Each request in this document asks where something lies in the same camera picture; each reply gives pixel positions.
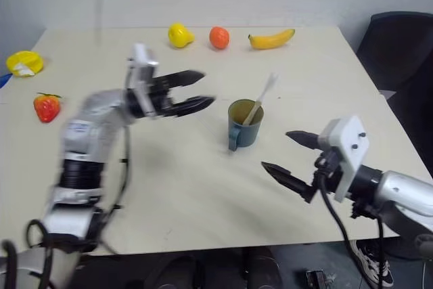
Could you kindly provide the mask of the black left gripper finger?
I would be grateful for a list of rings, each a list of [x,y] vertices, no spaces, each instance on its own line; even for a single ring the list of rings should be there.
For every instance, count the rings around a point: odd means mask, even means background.
[[[195,96],[186,99],[184,102],[174,104],[171,114],[173,116],[186,116],[204,110],[215,101],[213,96]]]
[[[163,85],[167,88],[185,87],[198,82],[206,75],[197,70],[183,70],[161,76]]]

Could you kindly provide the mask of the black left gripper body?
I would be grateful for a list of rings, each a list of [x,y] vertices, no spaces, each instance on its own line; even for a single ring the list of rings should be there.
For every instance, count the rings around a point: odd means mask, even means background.
[[[172,98],[169,96],[173,87],[171,75],[159,76],[152,79],[149,97],[157,116],[174,116],[175,110]]]

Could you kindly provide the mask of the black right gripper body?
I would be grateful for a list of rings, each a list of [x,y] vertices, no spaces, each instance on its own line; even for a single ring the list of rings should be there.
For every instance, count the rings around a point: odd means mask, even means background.
[[[314,163],[316,171],[313,173],[313,196],[320,190],[320,180],[324,180],[327,193],[336,192],[337,186],[342,178],[341,162],[342,157],[336,147],[331,147],[320,153]]]

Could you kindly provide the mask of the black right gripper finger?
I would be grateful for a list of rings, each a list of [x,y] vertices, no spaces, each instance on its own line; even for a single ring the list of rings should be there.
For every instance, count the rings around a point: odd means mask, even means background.
[[[306,131],[288,131],[286,132],[286,136],[301,146],[311,150],[318,150],[320,148],[319,136],[315,133],[309,133]]]
[[[280,185],[299,194],[305,202],[310,203],[314,196],[313,187],[293,176],[290,171],[269,162],[261,162],[262,167]]]

